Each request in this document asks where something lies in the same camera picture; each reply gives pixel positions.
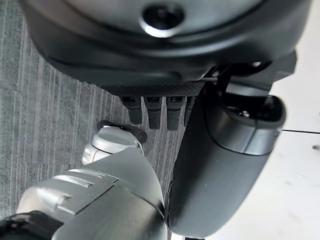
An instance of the gray carpet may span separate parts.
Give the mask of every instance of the gray carpet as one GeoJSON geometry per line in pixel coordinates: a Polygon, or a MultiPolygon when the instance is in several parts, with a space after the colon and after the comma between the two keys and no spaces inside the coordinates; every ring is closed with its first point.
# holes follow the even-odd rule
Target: gray carpet
{"type": "MultiPolygon", "coordinates": [[[[129,117],[118,97],[61,74],[39,56],[16,0],[0,0],[0,34],[2,218],[15,211],[26,188],[81,165],[83,147],[99,120],[129,123],[129,117]]],[[[149,130],[145,108],[142,114],[141,128],[148,133],[145,154],[165,193],[183,137],[183,118],[179,131],[167,131],[162,109],[161,129],[149,130]]]]}

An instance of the black screw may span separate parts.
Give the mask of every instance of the black screw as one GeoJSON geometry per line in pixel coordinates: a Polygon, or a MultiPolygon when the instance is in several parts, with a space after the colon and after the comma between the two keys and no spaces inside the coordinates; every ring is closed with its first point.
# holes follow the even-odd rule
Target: black screw
{"type": "Polygon", "coordinates": [[[144,21],[158,30],[169,30],[177,27],[185,18],[180,7],[175,4],[155,4],[143,12],[144,21]]]}

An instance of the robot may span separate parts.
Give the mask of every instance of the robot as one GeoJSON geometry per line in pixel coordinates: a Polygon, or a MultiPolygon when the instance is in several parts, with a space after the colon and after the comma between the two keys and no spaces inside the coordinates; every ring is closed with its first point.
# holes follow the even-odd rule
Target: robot
{"type": "Polygon", "coordinates": [[[3,239],[204,239],[246,198],[286,120],[272,84],[294,73],[311,0],[21,0],[38,51],[119,96],[130,121],[186,126],[167,196],[143,133],[102,122],[83,168],[28,189],[3,239]]]}

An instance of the striped carpet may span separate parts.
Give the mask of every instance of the striped carpet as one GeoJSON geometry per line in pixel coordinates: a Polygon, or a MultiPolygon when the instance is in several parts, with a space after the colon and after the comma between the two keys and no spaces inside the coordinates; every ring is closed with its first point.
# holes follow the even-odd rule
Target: striped carpet
{"type": "MultiPolygon", "coordinates": [[[[16,0],[0,0],[0,34],[2,218],[15,211],[26,188],[81,165],[83,147],[99,120],[127,124],[129,117],[118,97],[61,74],[39,56],[16,0]]],[[[161,129],[149,130],[145,108],[142,114],[141,128],[148,133],[145,155],[165,193],[184,133],[183,118],[178,131],[167,131],[162,109],[161,129]]]]}

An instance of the mesh grille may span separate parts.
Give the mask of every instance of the mesh grille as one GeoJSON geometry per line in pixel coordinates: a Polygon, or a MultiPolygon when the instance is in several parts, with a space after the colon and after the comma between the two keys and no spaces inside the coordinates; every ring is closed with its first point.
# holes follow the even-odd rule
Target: mesh grille
{"type": "Polygon", "coordinates": [[[203,82],[188,82],[181,85],[104,85],[100,86],[119,97],[172,97],[197,96],[203,82]]]}

